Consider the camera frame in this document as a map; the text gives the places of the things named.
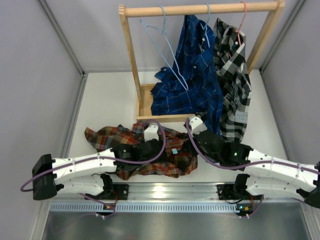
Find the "red brown plaid shirt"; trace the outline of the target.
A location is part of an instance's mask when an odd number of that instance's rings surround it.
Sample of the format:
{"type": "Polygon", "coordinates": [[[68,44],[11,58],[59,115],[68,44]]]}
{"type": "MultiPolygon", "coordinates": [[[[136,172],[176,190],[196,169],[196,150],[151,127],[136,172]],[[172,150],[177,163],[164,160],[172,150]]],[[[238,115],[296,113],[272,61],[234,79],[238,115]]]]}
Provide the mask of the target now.
{"type": "MultiPolygon", "coordinates": [[[[90,128],[84,130],[87,142],[97,151],[102,152],[120,144],[136,146],[143,143],[144,130],[149,125],[138,121],[128,129],[122,125],[105,126],[98,131],[90,128]]],[[[188,134],[164,127],[166,138],[165,150],[162,159],[143,165],[120,163],[114,173],[122,180],[129,180],[135,175],[159,175],[178,178],[190,174],[198,167],[197,157],[188,152],[186,141],[188,134]]]]}

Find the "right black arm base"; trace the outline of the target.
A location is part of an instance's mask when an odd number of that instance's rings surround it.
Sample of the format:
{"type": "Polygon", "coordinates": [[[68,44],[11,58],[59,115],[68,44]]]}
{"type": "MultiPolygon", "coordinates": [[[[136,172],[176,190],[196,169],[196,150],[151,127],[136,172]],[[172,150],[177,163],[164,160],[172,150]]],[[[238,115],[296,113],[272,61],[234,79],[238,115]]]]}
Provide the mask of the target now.
{"type": "Polygon", "coordinates": [[[260,207],[264,197],[262,194],[249,193],[247,181],[250,175],[239,174],[234,183],[224,183],[217,185],[218,199],[228,204],[236,205],[239,211],[236,215],[249,219],[260,207]]]}

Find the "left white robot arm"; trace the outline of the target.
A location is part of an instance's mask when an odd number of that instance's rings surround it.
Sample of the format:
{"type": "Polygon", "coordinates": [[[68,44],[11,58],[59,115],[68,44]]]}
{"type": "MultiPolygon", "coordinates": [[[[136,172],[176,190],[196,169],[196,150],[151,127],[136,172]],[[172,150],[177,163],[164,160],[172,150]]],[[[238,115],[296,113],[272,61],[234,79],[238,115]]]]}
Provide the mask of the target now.
{"type": "Polygon", "coordinates": [[[32,194],[36,201],[58,194],[86,194],[109,199],[113,195],[110,174],[131,172],[144,164],[161,162],[163,141],[151,139],[136,145],[121,143],[96,154],[74,158],[42,155],[32,168],[32,194]]]}

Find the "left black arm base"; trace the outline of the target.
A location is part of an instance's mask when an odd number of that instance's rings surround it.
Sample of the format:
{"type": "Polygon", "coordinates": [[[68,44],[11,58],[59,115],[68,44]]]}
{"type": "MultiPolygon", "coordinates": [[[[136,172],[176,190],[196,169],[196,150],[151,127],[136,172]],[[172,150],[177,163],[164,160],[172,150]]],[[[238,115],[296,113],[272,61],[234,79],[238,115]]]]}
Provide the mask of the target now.
{"type": "Polygon", "coordinates": [[[113,183],[111,177],[107,174],[93,175],[102,180],[102,192],[98,195],[91,195],[86,193],[85,199],[101,203],[102,201],[113,201],[112,203],[102,204],[103,212],[96,212],[101,216],[110,216],[116,210],[118,200],[124,201],[128,199],[129,185],[124,183],[113,183]]]}

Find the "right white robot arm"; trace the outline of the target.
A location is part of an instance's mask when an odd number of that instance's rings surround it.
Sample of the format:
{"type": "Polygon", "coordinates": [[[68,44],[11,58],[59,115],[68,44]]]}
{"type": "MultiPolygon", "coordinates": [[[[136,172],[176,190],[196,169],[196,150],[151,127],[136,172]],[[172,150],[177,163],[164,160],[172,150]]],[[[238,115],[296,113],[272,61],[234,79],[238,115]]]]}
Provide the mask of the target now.
{"type": "Polygon", "coordinates": [[[226,142],[209,131],[187,132],[195,152],[210,165],[240,171],[232,192],[243,199],[252,196],[280,196],[320,207],[320,165],[301,164],[264,154],[239,142],[226,142]]]}

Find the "blue plaid shirt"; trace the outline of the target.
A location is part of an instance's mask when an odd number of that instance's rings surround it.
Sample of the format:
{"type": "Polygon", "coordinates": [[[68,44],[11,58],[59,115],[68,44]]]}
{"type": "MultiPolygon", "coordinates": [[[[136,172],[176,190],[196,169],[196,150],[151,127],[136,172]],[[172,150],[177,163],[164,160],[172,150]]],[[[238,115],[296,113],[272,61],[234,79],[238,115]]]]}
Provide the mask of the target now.
{"type": "Polygon", "coordinates": [[[223,94],[214,64],[215,35],[208,26],[208,47],[202,29],[205,24],[195,15],[184,17],[176,62],[155,74],[159,82],[150,91],[150,109],[154,116],[203,114],[206,127],[219,134],[223,94]]]}

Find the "black white plaid shirt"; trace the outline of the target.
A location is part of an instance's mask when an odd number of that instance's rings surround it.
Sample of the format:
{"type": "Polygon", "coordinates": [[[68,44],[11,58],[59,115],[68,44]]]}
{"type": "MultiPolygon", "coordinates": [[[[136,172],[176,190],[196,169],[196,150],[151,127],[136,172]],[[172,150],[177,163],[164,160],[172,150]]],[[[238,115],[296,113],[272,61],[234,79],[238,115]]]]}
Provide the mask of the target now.
{"type": "Polygon", "coordinates": [[[218,18],[213,33],[213,62],[223,95],[220,119],[220,136],[228,142],[241,142],[247,129],[251,101],[251,82],[245,59],[246,36],[241,33],[244,44],[238,45],[237,29],[218,18]]]}

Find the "blue hanger with shirt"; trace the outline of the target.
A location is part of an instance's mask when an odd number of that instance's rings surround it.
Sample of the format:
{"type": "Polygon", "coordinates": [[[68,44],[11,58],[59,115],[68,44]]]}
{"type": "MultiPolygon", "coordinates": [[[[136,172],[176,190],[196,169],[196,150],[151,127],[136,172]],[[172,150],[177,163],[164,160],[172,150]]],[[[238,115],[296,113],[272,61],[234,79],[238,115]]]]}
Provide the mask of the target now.
{"type": "Polygon", "coordinates": [[[211,7],[210,7],[210,4],[209,3],[206,3],[205,4],[207,6],[207,20],[205,22],[205,26],[201,26],[202,29],[204,30],[204,39],[207,43],[207,46],[210,48],[210,41],[209,41],[209,37],[208,37],[208,24],[209,24],[209,21],[210,21],[210,18],[211,18],[211,7]]]}

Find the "wooden clothes rack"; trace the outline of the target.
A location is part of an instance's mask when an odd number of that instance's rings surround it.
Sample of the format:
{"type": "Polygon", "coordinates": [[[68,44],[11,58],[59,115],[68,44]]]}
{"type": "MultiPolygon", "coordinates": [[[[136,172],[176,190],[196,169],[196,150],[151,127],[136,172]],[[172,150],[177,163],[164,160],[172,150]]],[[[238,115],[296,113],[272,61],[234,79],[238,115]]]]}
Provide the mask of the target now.
{"type": "Polygon", "coordinates": [[[134,46],[130,31],[129,18],[139,17],[159,17],[159,16],[182,16],[182,15],[204,15],[204,14],[227,14],[227,13],[251,13],[251,12],[268,12],[264,24],[259,32],[259,35],[254,43],[248,59],[246,60],[247,69],[250,73],[257,63],[269,37],[276,26],[279,17],[285,7],[284,0],[274,0],[265,2],[248,2],[248,3],[222,3],[201,5],[180,5],[180,6],[165,6],[164,10],[160,7],[136,7],[127,8],[121,4],[118,6],[118,13],[124,40],[126,43],[128,56],[131,64],[131,71],[137,94],[136,117],[137,121],[145,121],[148,119],[156,119],[161,123],[182,122],[190,117],[190,114],[175,114],[175,115],[152,115],[151,105],[153,102],[150,94],[154,87],[153,83],[141,84],[134,46]]]}

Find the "aluminium mounting rail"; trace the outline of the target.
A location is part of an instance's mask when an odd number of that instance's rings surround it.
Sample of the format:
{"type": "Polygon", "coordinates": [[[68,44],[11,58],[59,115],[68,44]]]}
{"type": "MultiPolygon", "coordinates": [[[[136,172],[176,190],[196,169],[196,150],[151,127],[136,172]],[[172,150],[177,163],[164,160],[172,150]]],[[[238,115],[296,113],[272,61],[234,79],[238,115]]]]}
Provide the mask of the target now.
{"type": "MultiPolygon", "coordinates": [[[[235,204],[219,200],[213,183],[133,183],[129,184],[127,200],[118,200],[114,213],[219,213],[237,214],[235,204]]],[[[262,203],[291,203],[302,201],[278,195],[263,195],[262,203]]],[[[102,204],[113,200],[87,200],[85,197],[60,197],[50,203],[50,211],[66,213],[103,212],[102,204]]]]}

